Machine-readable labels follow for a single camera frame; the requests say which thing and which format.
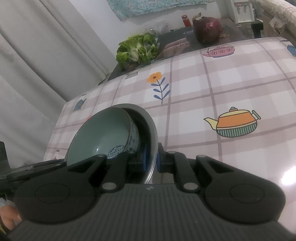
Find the human hand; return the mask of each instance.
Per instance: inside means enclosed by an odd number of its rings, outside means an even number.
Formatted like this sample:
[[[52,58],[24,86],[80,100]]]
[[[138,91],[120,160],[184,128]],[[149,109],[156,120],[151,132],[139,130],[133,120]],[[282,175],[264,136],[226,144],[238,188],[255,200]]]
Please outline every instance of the human hand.
[[[0,207],[0,216],[3,224],[9,229],[13,230],[15,228],[15,221],[22,221],[18,210],[10,205],[5,205]]]

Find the bowl rim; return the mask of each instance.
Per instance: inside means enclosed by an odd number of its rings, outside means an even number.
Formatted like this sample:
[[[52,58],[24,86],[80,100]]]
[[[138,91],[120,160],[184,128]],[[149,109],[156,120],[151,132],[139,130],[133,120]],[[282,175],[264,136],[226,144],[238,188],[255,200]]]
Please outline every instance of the bowl rim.
[[[86,122],[84,122],[83,123],[83,125],[79,128],[79,130],[76,132],[76,134],[75,134],[75,136],[73,137],[73,139],[72,139],[72,141],[71,141],[71,143],[70,143],[70,146],[69,146],[69,148],[68,148],[68,151],[67,151],[67,153],[66,153],[66,156],[67,156],[67,159],[66,159],[66,163],[67,163],[67,166],[68,166],[68,159],[69,159],[69,152],[70,152],[70,148],[71,148],[71,146],[72,146],[72,143],[73,143],[73,141],[74,141],[74,139],[75,139],[75,137],[78,135],[78,133],[79,133],[79,131],[82,129],[82,127],[91,119],[91,118],[93,118],[94,116],[96,116],[96,115],[98,115],[98,114],[101,114],[102,112],[104,112],[104,111],[107,111],[107,110],[110,110],[110,109],[117,109],[117,110],[120,110],[120,111],[122,111],[123,113],[124,113],[124,115],[127,117],[127,119],[128,119],[128,138],[127,138],[127,140],[126,140],[126,143],[125,143],[125,145],[124,145],[124,148],[123,148],[123,151],[126,151],[126,149],[127,149],[127,145],[128,145],[128,142],[129,142],[129,139],[131,138],[131,117],[130,117],[130,115],[124,110],[124,109],[122,109],[122,108],[120,108],[120,107],[113,107],[113,106],[111,106],[111,107],[108,107],[108,108],[106,108],[106,109],[103,109],[103,110],[101,110],[101,111],[99,111],[98,113],[95,113],[92,117],[90,117]]]

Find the lettuce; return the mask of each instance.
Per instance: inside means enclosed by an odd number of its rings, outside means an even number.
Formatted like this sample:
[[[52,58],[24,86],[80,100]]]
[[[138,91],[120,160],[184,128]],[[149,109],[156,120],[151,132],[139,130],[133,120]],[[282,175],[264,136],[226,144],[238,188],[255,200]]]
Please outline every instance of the lettuce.
[[[125,63],[150,64],[158,55],[156,41],[151,33],[137,34],[119,43],[116,60],[121,68]]]

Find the table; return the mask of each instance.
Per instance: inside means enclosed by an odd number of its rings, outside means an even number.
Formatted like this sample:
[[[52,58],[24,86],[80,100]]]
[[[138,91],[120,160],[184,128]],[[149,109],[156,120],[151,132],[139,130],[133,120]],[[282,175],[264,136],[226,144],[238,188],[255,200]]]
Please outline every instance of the table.
[[[137,104],[151,115],[165,150],[188,158],[207,155],[279,185],[286,195],[279,221],[296,232],[296,57],[283,40],[250,39],[214,51],[201,49],[99,85],[65,104],[44,161],[63,158],[78,129],[95,113],[115,104]],[[162,82],[162,93],[153,76]],[[226,138],[204,120],[217,120],[231,107],[255,110],[261,117],[257,128]],[[156,174],[152,181],[171,180]]]

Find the ceramic bowl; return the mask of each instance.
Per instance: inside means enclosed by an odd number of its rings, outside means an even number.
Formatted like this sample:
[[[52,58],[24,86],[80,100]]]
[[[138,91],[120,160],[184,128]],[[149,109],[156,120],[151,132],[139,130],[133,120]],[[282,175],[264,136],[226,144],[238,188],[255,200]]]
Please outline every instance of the ceramic bowl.
[[[97,154],[114,158],[123,151],[137,151],[139,141],[138,128],[125,110],[104,109],[87,120],[74,136],[67,166]]]

